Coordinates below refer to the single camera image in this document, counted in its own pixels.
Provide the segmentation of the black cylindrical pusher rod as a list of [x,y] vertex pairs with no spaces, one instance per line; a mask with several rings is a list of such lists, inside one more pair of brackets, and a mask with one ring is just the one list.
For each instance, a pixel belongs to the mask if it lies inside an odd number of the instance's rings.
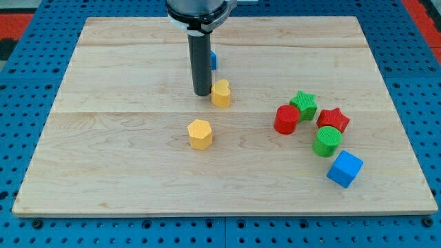
[[210,34],[187,36],[194,93],[207,96],[212,87],[212,59]]

